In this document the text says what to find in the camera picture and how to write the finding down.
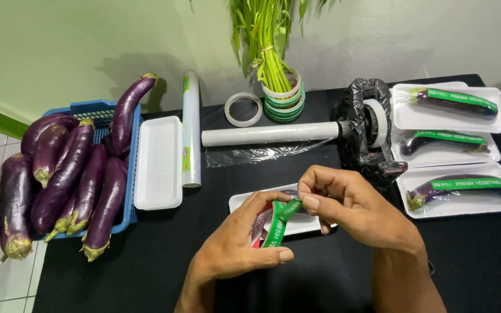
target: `wrapped eggplant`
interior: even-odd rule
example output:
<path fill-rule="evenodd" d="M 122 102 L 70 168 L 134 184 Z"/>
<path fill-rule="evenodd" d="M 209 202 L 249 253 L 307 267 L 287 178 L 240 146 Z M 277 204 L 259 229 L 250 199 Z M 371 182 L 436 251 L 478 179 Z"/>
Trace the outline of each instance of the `wrapped eggplant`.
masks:
<path fill-rule="evenodd" d="M 469 194 L 501 197 L 501 178 L 480 174 L 454 174 L 438 177 L 407 191 L 407 206 L 410 211 L 414 211 L 435 199 Z"/>
<path fill-rule="evenodd" d="M 410 130 L 400 142 L 402 155 L 412 155 L 428 144 L 439 145 L 469 153 L 490 153 L 486 140 L 480 136 L 451 132 L 448 130 Z"/>
<path fill-rule="evenodd" d="M 496 103 L 485 98 L 434 88 L 417 88 L 410 92 L 413 105 L 492 120 L 498 115 Z"/>

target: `table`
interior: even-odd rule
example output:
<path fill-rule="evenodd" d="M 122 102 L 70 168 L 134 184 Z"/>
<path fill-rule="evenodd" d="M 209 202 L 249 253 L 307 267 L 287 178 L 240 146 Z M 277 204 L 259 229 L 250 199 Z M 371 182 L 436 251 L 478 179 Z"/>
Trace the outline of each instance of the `table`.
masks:
<path fill-rule="evenodd" d="M 478 75 L 418 83 L 464 81 Z M 344 89 L 307 92 L 298 123 L 328 121 Z M 144 119 L 181 111 L 148 114 Z M 229 128 L 223 105 L 201 110 L 202 130 Z M 272 125 L 265 116 L 257 126 Z M 501 134 L 493 135 L 501 151 Z M 186 268 L 229 213 L 234 194 L 295 183 L 312 164 L 339 168 L 336 146 L 226 168 L 206 168 L 202 188 L 185 189 L 179 208 L 139 212 L 139 223 L 113 235 L 111 247 L 88 263 L 78 238 L 49 243 L 33 312 L 171 312 Z M 384 196 L 403 209 L 397 188 Z M 501 312 L 501 213 L 414 221 L 435 266 L 433 277 L 449 312 Z M 295 253 L 288 264 L 217 282 L 218 312 L 369 311 L 370 248 L 337 229 L 284 238 Z"/>

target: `plastic wrap roll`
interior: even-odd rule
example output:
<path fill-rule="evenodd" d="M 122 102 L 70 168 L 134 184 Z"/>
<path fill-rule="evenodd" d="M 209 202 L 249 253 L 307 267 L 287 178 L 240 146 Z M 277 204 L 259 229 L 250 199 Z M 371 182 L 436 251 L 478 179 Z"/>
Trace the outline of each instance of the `plastic wrap roll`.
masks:
<path fill-rule="evenodd" d="M 183 78 L 183 187 L 200 187 L 200 99 L 198 75 L 187 71 Z"/>
<path fill-rule="evenodd" d="M 336 138 L 337 122 L 217 129 L 202 132 L 203 146 L 284 143 Z"/>

